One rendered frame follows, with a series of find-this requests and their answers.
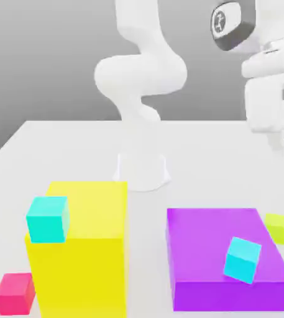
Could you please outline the small turquoise cube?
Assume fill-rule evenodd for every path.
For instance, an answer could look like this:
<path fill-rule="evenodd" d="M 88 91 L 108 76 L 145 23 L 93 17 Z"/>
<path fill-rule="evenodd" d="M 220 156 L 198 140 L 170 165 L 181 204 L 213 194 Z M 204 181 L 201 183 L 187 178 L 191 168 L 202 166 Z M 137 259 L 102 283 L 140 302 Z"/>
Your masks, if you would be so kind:
<path fill-rule="evenodd" d="M 32 243 L 65 243 L 70 227 L 66 196 L 37 196 L 26 215 Z"/>

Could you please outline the large purple box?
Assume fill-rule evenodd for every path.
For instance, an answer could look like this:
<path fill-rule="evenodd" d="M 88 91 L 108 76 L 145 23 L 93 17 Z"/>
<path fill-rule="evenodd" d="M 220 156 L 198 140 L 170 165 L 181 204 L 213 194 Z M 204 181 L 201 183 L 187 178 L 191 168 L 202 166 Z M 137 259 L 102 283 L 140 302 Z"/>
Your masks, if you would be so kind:
<path fill-rule="evenodd" d="M 252 284 L 225 276 L 233 237 L 262 246 Z M 174 311 L 284 311 L 284 260 L 256 209 L 167 211 Z"/>

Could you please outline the small pink cube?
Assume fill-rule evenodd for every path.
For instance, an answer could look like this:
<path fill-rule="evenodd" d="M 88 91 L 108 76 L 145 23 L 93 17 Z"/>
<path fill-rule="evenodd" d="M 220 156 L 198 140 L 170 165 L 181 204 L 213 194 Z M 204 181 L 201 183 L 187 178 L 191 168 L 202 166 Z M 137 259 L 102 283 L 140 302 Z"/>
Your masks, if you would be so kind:
<path fill-rule="evenodd" d="M 0 315 L 29 315 L 35 297 L 31 273 L 6 273 L 0 282 Z"/>

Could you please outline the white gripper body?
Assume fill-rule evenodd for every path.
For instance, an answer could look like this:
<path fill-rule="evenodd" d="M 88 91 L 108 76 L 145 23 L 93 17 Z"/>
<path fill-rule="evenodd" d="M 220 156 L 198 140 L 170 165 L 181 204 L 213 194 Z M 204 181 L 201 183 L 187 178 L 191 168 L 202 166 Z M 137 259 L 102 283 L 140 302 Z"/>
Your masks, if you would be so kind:
<path fill-rule="evenodd" d="M 252 78 L 245 85 L 247 123 L 253 132 L 284 130 L 284 76 Z"/>

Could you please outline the small cyan cube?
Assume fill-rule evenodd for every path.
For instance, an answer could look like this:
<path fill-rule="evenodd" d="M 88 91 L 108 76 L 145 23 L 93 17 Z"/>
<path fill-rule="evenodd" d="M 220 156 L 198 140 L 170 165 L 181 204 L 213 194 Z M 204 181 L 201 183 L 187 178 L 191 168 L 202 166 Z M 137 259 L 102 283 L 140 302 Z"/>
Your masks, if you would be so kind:
<path fill-rule="evenodd" d="M 224 275 L 252 284 L 262 246 L 239 237 L 233 237 L 226 253 Z"/>

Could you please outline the small lime cube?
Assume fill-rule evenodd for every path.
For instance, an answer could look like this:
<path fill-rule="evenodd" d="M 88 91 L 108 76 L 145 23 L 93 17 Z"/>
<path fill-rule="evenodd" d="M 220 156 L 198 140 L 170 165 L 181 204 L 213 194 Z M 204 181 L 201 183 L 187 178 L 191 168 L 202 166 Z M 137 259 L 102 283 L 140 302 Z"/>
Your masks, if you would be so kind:
<path fill-rule="evenodd" d="M 284 215 L 266 214 L 265 226 L 276 244 L 284 245 Z"/>

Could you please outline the large yellow box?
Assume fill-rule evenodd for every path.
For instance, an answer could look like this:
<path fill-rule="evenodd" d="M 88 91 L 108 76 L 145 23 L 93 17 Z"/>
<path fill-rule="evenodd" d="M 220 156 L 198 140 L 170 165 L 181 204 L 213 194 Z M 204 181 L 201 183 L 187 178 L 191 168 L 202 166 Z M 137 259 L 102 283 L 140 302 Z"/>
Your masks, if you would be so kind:
<path fill-rule="evenodd" d="M 127 185 L 54 181 L 44 196 L 68 198 L 65 243 L 25 245 L 41 318 L 127 318 Z"/>

